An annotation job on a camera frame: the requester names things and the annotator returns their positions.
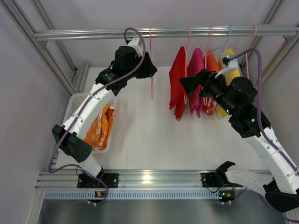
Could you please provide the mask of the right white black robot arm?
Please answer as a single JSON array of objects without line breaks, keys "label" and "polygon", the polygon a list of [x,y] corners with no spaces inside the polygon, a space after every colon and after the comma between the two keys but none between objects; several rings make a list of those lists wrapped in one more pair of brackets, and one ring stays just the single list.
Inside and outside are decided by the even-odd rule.
[{"label": "right white black robot arm", "polygon": [[226,85],[222,74],[201,70],[193,77],[181,78],[188,95],[200,85],[202,96],[210,96],[230,115],[232,128],[257,152],[272,176],[244,169],[226,161],[214,172],[217,186],[238,184],[263,196],[277,211],[287,212],[299,206],[299,171],[279,144],[271,123],[253,105],[257,90],[245,77],[234,78]]}]

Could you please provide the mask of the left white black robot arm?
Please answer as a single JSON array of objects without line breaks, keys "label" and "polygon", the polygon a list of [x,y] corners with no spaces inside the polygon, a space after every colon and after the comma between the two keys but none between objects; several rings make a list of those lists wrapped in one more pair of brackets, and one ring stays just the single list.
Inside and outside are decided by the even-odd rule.
[{"label": "left white black robot arm", "polygon": [[157,69],[150,60],[145,46],[127,44],[119,47],[110,66],[100,72],[90,93],[78,109],[62,125],[55,125],[52,134],[55,152],[61,150],[75,160],[88,181],[96,187],[106,187],[104,169],[92,155],[92,146],[84,141],[89,128],[104,107],[132,78],[152,77]]}]

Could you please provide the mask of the orange white patterned trousers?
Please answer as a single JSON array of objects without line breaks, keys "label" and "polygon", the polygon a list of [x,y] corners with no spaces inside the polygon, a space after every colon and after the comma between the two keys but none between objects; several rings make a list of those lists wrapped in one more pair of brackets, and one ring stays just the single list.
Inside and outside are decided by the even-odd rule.
[{"label": "orange white patterned trousers", "polygon": [[84,141],[92,146],[93,151],[103,152],[107,149],[115,116],[116,109],[107,104],[91,124]]}]

